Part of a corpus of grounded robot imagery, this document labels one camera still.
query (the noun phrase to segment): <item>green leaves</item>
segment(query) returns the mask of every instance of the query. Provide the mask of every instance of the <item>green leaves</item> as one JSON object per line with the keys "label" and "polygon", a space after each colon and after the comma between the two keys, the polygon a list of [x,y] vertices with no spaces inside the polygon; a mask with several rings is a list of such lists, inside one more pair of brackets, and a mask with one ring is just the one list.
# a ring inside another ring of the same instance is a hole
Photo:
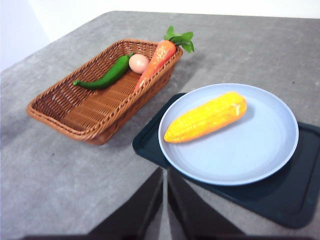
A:
{"label": "green leaves", "polygon": [[174,27],[171,25],[169,26],[166,34],[164,35],[164,40],[169,40],[173,42],[176,46],[181,46],[184,50],[188,53],[194,52],[195,47],[194,43],[191,41],[193,38],[194,33],[192,31],[185,32],[182,34],[175,33]]}

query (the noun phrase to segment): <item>green chili pepper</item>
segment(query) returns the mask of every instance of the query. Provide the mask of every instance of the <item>green chili pepper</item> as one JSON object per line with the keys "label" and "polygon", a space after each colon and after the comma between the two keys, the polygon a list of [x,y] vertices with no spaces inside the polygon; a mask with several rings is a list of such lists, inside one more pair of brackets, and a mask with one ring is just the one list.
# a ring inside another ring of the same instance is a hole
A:
{"label": "green chili pepper", "polygon": [[130,53],[129,55],[121,56],[117,59],[115,64],[110,68],[109,71],[105,73],[103,77],[101,77],[97,81],[93,82],[85,82],[80,80],[75,80],[73,82],[74,86],[81,86],[85,89],[95,90],[95,89],[104,89],[111,84],[114,84],[123,74],[125,74],[129,69],[129,59],[134,53]]}

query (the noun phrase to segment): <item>plate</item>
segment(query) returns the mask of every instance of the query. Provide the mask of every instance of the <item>plate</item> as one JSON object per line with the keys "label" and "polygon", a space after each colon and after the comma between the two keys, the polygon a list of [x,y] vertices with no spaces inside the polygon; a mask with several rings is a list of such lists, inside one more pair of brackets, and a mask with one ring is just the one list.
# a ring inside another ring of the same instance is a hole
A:
{"label": "plate", "polygon": [[[192,141],[164,140],[174,119],[229,91],[246,98],[247,111],[242,118]],[[290,160],[298,138],[297,120],[281,99],[264,89],[239,83],[190,91],[167,109],[158,129],[161,150],[173,167],[197,181],[224,186],[249,184],[274,174]]]}

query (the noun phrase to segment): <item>brown woven basket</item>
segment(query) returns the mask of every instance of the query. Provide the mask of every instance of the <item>brown woven basket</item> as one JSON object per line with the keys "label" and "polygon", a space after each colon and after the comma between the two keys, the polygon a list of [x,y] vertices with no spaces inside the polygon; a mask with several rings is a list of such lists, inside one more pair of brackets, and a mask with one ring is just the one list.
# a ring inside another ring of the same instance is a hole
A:
{"label": "brown woven basket", "polygon": [[130,69],[103,90],[87,90],[73,81],[93,82],[123,55],[132,52],[151,59],[157,42],[123,39],[113,43],[80,68],[33,99],[26,108],[36,120],[60,133],[90,144],[106,143],[150,98],[169,81],[183,50],[176,53],[136,92],[140,77]]}

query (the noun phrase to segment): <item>table surface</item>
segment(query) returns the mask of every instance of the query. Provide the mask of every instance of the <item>table surface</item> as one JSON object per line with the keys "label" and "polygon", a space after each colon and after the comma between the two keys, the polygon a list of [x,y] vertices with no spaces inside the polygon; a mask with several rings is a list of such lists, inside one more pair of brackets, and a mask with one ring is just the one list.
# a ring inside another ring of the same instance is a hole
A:
{"label": "table surface", "polygon": [[[169,25],[194,32],[195,53],[184,52],[169,83],[106,144],[72,140],[26,114],[33,98],[112,43],[160,41]],[[320,19],[113,11],[3,71],[1,239],[86,234],[126,202],[157,168],[135,154],[132,140],[176,93],[254,85],[281,98],[298,121],[320,126],[319,26]],[[289,229],[189,184],[248,235],[320,237],[319,202],[310,224]],[[170,214],[164,202],[160,230],[147,236],[171,239]]]}

